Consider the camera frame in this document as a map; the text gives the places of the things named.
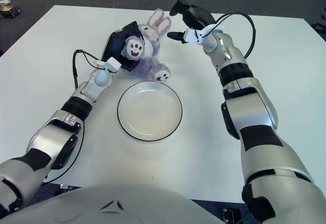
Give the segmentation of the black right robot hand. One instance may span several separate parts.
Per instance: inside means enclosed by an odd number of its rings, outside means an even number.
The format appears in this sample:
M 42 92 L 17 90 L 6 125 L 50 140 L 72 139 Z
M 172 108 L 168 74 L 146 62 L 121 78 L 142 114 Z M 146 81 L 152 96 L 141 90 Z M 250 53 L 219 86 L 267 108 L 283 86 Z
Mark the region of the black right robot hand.
M 191 5 L 183 0 L 177 0 L 170 10 L 170 16 L 182 15 L 182 20 L 188 27 L 184 32 L 169 32 L 170 39 L 181 43 L 196 43 L 208 48 L 209 51 L 216 49 L 218 42 L 210 34 L 215 26 L 215 19 L 211 13 L 199 6 Z

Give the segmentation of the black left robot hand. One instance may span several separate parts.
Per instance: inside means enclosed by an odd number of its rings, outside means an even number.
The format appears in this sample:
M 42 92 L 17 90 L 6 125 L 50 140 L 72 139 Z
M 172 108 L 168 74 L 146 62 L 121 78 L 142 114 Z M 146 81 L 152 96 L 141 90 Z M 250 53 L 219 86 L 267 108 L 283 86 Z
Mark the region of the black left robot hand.
M 145 40 L 138 23 L 133 21 L 122 30 L 112 32 L 106 42 L 101 61 L 107 62 L 115 58 L 121 68 L 132 71 L 139 64 L 145 52 Z

